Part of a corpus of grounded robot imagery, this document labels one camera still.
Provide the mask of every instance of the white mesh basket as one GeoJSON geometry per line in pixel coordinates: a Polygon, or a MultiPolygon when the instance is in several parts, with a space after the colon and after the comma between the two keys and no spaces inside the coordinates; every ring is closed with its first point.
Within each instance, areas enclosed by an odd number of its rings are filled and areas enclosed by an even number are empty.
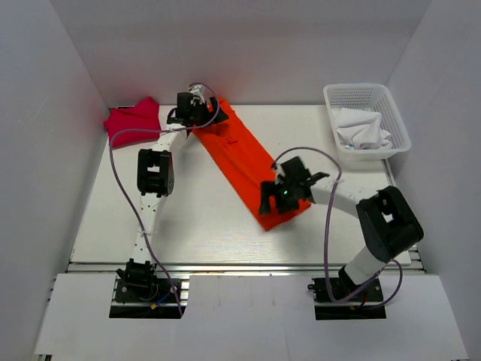
{"type": "Polygon", "coordinates": [[[342,162],[358,162],[387,159],[399,152],[411,148],[398,107],[389,89],[381,84],[333,84],[324,88],[325,103],[328,108],[329,120],[336,141],[337,154],[342,162]],[[388,150],[357,150],[347,149],[339,141],[336,132],[335,113],[341,108],[377,111],[383,115],[381,128],[391,133],[392,149],[388,150]]]}

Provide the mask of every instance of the crumpled white fabric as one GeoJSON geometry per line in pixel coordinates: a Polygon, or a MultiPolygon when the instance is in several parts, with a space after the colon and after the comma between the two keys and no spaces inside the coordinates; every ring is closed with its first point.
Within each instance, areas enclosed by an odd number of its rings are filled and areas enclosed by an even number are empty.
{"type": "Polygon", "coordinates": [[[382,118],[376,111],[341,108],[335,119],[341,144],[351,149],[391,149],[391,133],[381,129],[382,118]]]}

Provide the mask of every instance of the white platform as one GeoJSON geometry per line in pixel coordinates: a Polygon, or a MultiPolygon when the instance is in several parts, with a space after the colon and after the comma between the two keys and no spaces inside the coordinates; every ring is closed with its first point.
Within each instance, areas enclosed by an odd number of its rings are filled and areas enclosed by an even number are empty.
{"type": "MultiPolygon", "coordinates": [[[[193,276],[181,320],[109,319],[115,275],[59,275],[35,352],[54,361],[466,358],[438,276],[406,276],[385,320],[316,321],[308,276],[193,276]]],[[[390,293],[396,276],[381,276],[390,293]]]]}
{"type": "MultiPolygon", "coordinates": [[[[276,156],[294,146],[318,147],[335,156],[334,139],[325,106],[234,106],[237,115],[265,149],[276,156]]],[[[164,120],[171,107],[161,107],[164,120]]],[[[140,144],[114,151],[120,178],[135,204],[137,155],[140,144]]],[[[312,172],[334,173],[334,166],[317,153],[301,151],[312,172]]],[[[136,219],[113,179],[107,145],[88,206],[77,234],[72,262],[126,262],[132,255],[136,219]]],[[[369,171],[346,171],[352,184],[382,189],[388,185],[381,162],[369,171]]],[[[181,264],[322,264],[325,210],[313,206],[293,221],[264,232],[217,168],[198,139],[191,135],[174,154],[174,192],[159,217],[154,251],[162,262],[181,264]]],[[[349,262],[364,246],[358,220],[334,210],[330,263],[349,262]]],[[[409,264],[407,252],[398,259],[409,264]]]]}

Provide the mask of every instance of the orange cloth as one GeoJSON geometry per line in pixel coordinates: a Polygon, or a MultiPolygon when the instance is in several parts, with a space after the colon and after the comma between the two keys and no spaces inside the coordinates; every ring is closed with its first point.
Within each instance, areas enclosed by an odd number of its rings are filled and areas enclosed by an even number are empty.
{"type": "Polygon", "coordinates": [[[229,103],[225,99],[219,101],[220,108],[228,119],[192,132],[200,139],[262,228],[268,231],[305,211],[310,203],[300,201],[297,211],[279,214],[274,205],[274,197],[271,197],[272,212],[259,215],[261,182],[275,179],[276,172],[271,168],[274,159],[245,127],[229,103]]]}

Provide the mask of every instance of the white wall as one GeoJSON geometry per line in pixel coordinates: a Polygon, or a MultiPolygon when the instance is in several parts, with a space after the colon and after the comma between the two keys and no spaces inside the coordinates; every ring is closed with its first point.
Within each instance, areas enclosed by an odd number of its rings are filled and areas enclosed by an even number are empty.
{"type": "Polygon", "coordinates": [[[386,83],[430,0],[51,0],[109,105],[205,81],[236,104],[386,83]]]}
{"type": "Polygon", "coordinates": [[[425,228],[470,358],[481,359],[481,2],[433,0],[388,86],[413,142],[391,162],[425,228]]]}
{"type": "Polygon", "coordinates": [[[106,107],[48,0],[0,11],[0,359],[32,355],[106,107]]]}

